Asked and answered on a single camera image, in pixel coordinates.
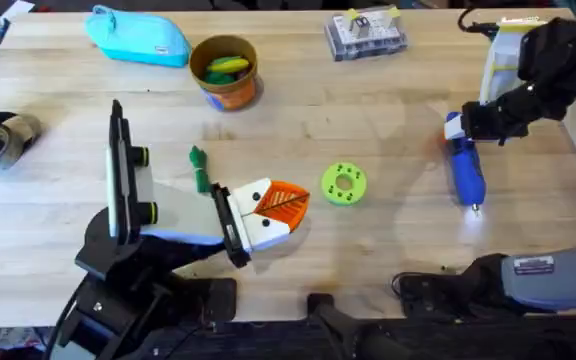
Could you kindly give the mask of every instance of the blue screwdriver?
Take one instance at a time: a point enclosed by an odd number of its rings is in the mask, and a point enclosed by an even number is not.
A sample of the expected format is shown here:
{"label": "blue screwdriver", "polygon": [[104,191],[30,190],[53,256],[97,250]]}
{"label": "blue screwdriver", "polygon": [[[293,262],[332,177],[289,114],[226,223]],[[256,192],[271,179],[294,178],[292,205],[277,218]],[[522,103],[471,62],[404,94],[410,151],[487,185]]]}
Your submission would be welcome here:
{"label": "blue screwdriver", "polygon": [[[451,112],[446,121],[452,120],[458,112]],[[462,205],[472,206],[475,214],[479,215],[479,206],[486,197],[486,182],[479,164],[479,154],[475,142],[466,137],[448,140],[450,150],[450,166],[457,197]]]}

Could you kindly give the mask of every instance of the orange cup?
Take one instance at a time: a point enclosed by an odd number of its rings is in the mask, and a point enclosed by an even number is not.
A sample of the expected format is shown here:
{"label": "orange cup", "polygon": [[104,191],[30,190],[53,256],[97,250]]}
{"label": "orange cup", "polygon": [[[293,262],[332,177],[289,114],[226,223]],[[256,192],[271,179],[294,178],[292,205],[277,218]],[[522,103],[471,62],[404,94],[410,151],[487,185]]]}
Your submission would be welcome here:
{"label": "orange cup", "polygon": [[[203,81],[206,67],[215,59],[241,56],[248,60],[250,69],[241,79],[226,85]],[[190,72],[201,87],[206,100],[218,110],[236,110],[250,103],[257,94],[257,54],[246,40],[234,35],[217,35],[197,45],[190,54]]]}

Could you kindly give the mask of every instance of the teal zipper pouch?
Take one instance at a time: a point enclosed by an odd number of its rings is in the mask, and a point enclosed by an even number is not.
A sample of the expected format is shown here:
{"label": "teal zipper pouch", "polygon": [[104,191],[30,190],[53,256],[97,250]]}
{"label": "teal zipper pouch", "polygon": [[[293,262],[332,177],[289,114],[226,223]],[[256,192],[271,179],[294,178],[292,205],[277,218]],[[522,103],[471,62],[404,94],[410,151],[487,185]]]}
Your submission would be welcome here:
{"label": "teal zipper pouch", "polygon": [[109,58],[172,67],[188,63],[190,44],[172,21],[102,5],[92,12],[86,32]]}

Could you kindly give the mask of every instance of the green spool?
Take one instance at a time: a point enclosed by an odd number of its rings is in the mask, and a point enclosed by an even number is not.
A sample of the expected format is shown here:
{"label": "green spool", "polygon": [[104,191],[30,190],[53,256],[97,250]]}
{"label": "green spool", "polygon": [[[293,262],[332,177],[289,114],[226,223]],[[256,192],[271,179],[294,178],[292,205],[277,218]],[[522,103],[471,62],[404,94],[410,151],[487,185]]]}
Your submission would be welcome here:
{"label": "green spool", "polygon": [[[340,188],[338,182],[349,184],[349,188]],[[364,196],[367,186],[365,173],[351,163],[331,165],[321,178],[324,197],[335,205],[352,205],[358,202]]]}

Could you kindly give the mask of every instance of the wooden table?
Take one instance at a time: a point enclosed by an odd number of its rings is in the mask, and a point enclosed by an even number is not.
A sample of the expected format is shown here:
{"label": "wooden table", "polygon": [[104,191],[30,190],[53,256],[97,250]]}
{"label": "wooden table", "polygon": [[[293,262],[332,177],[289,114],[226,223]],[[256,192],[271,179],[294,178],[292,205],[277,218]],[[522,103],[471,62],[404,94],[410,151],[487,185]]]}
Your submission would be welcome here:
{"label": "wooden table", "polygon": [[[476,99],[489,42],[461,33],[459,10],[404,11],[410,48],[338,62],[325,12],[166,13],[197,44],[240,34],[257,49],[264,93],[252,108],[220,113],[187,69],[105,58],[85,35],[87,14],[30,14],[0,49],[0,111],[31,113],[45,136],[0,174],[0,326],[51,325],[83,270],[73,259],[104,205],[111,101],[133,140],[148,145],[155,179],[194,191],[192,144],[214,181],[262,177],[312,191],[307,218],[286,244],[235,270],[225,254],[180,270],[239,282],[237,320],[299,319],[310,292],[331,292],[354,316],[400,317],[390,291],[400,271],[464,267],[491,252],[576,246],[576,152],[562,126],[542,121],[504,148],[481,144],[488,183],[483,217],[455,204],[442,155],[442,123]],[[487,10],[473,20],[564,10]],[[350,161],[366,172],[365,198],[327,203],[324,170]]]}

